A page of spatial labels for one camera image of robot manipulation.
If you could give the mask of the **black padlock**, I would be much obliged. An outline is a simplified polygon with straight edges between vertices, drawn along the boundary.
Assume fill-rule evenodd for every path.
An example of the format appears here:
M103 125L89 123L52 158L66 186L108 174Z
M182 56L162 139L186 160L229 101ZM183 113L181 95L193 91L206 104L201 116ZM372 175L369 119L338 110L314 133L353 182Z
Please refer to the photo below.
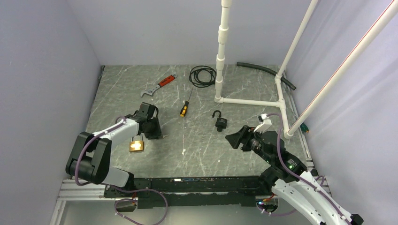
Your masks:
M221 111L215 110L212 114L212 117L215 117L215 114L218 114L217 120L215 122L215 127L218 132L222 132L227 127L227 119L221 117Z

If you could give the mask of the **brass padlock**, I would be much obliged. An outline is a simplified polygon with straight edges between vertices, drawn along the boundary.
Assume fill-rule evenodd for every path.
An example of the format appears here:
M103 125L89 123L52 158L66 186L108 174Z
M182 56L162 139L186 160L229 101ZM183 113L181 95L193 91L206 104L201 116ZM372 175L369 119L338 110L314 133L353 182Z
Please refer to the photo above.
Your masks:
M136 135L131 138L129 143L129 152L130 153L138 153L142 152L145 149L145 143L142 135Z

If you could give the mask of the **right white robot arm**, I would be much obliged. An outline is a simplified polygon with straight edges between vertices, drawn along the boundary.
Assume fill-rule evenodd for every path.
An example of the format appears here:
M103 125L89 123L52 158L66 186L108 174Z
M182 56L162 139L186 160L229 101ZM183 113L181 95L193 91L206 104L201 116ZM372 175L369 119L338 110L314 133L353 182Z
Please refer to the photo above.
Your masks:
M225 138L233 149L253 151L269 164L259 177L259 190L284 199L313 225L361 225L364 219L341 207L313 178L305 164L284 147L280 132L262 134L243 126Z

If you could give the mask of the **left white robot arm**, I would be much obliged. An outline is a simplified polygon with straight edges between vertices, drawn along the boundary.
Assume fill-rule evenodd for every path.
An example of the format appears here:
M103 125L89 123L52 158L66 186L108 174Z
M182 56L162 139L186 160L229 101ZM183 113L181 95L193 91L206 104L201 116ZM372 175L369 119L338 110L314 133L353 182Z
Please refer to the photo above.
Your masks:
M133 114L120 116L115 124L94 133L81 132L74 143L65 171L78 186L103 184L116 187L124 197L134 193L134 174L110 165L112 150L135 137L161 139L158 107L141 103Z

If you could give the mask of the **yellow black screwdriver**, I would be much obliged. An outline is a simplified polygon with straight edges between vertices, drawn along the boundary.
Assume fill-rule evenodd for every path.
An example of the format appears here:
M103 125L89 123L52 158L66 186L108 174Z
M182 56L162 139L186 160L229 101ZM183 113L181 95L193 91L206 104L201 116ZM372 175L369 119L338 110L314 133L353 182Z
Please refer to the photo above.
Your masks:
M190 101L192 92L193 92L193 89L191 89L188 99L185 100L184 105L183 105L183 107L182 107L181 110L180 110L180 116L181 116L181 117L185 117L186 114L187 114L188 106L189 106L189 101Z

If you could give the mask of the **green orange screwdriver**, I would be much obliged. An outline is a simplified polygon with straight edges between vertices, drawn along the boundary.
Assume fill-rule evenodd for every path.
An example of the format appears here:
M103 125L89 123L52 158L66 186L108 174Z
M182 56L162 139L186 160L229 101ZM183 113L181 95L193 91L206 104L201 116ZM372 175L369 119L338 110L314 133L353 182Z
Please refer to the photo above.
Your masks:
M308 128L308 126L305 124L305 123L302 123L301 125L300 125L300 130L303 132L303 133L308 133L310 130L309 130L309 128Z

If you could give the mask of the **red handled adjustable wrench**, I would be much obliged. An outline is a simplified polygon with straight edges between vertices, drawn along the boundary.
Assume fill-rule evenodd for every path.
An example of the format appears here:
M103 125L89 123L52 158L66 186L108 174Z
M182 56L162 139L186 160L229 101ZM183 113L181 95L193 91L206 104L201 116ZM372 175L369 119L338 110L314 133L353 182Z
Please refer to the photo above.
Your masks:
M154 92L157 91L158 89L164 87L165 85L167 85L168 83L172 82L173 80L175 80L178 77L177 74L173 74L173 75L169 75L168 77L164 78L163 80L161 80L157 85L155 85L153 88L151 89L146 89L141 91L140 96L143 97L144 95L149 95L149 96L153 96Z

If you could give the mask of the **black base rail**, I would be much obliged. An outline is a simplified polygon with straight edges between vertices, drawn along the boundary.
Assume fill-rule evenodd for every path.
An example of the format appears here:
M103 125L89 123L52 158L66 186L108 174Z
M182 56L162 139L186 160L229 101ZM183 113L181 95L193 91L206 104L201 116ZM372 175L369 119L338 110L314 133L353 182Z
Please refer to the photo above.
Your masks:
M272 195L271 186L258 176L135 178L137 194L108 187L106 199L134 199L138 209L168 205L240 205L254 207Z

